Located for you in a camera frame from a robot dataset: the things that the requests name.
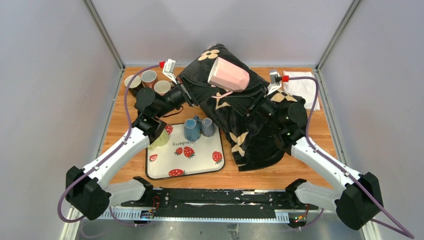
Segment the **green octagonal mug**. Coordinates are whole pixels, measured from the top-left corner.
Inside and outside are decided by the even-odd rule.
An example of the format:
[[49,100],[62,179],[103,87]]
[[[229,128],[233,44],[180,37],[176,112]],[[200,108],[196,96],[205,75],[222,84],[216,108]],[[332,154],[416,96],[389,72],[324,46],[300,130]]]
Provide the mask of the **green octagonal mug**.
[[147,149],[148,150],[153,150],[156,147],[163,147],[163,146],[165,146],[168,143],[169,139],[170,139],[169,134],[166,131],[166,129],[164,129],[162,131],[162,133],[160,134],[160,136],[153,143],[151,143],[147,147]]

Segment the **brown pink mug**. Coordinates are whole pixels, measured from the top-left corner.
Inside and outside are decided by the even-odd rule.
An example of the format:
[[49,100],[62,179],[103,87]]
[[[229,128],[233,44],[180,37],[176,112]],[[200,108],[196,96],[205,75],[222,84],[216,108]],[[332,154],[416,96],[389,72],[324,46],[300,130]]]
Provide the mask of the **brown pink mug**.
[[146,70],[140,75],[140,79],[145,88],[154,89],[158,82],[158,74],[154,70]]

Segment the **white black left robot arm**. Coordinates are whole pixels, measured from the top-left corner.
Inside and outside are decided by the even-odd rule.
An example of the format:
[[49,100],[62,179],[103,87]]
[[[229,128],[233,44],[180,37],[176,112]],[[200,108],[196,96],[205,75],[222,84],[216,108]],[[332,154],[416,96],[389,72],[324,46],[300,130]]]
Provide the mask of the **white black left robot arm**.
[[150,87],[141,88],[134,105],[138,116],[128,121],[124,135],[92,162],[67,171],[66,189],[60,200],[66,200],[82,214],[79,221],[83,218],[95,220],[110,207],[127,201],[135,200],[142,207],[152,203],[153,193],[141,177],[117,184],[110,184],[110,181],[136,154],[168,138],[167,124],[161,117],[185,103],[198,106],[219,92],[216,83],[197,82],[183,75],[175,84],[163,95]]

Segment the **black mug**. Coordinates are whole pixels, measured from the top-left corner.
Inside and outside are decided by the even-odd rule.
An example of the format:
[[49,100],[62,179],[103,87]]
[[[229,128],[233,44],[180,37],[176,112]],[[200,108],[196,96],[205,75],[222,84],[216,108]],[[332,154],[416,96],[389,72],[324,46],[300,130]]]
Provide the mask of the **black mug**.
[[124,86],[128,87],[128,91],[131,93],[133,97],[136,97],[139,90],[141,90],[144,86],[143,86],[141,77],[139,75],[136,75],[134,79],[131,80],[133,77],[134,75],[128,76],[124,80]]

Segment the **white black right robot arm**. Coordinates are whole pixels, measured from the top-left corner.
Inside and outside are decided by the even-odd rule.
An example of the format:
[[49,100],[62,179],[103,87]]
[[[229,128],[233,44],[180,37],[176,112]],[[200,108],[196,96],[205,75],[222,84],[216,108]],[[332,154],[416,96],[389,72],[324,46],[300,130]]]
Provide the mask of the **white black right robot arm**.
[[265,89],[247,91],[225,98],[235,110],[265,118],[273,126],[272,137],[283,152],[307,164],[321,175],[331,188],[299,178],[285,189],[286,204],[292,209],[313,205],[336,213],[350,229],[359,230],[381,212],[383,199],[378,178],[343,164],[320,148],[308,135],[308,116],[299,102],[278,106]]

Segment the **white strawberry tray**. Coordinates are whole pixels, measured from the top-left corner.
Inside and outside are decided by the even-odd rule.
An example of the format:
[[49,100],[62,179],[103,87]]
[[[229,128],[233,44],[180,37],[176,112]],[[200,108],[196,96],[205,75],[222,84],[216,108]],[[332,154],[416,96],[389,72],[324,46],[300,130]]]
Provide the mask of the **white strawberry tray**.
[[145,174],[151,180],[199,175],[220,171],[225,166],[219,128],[211,137],[203,135],[196,141],[184,137],[184,124],[165,127],[169,135],[163,146],[147,149]]

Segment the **pink octagonal mug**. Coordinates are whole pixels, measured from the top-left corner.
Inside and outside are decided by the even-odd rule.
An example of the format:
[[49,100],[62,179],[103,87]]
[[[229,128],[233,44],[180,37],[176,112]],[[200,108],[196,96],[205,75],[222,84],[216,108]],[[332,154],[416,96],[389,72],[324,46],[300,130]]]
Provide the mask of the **pink octagonal mug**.
[[209,72],[207,83],[212,87],[218,87],[227,92],[223,95],[213,95],[214,99],[222,99],[232,93],[244,91],[250,82],[249,73],[241,67],[217,57]]

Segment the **pink round mug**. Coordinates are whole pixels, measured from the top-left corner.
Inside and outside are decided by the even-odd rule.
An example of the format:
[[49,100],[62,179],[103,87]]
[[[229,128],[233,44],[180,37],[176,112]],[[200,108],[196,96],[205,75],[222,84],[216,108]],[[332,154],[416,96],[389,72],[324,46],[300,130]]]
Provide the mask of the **pink round mug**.
[[171,83],[169,81],[160,80],[154,85],[153,90],[157,94],[164,96],[166,93],[168,93],[171,90],[171,87],[172,86],[171,86]]

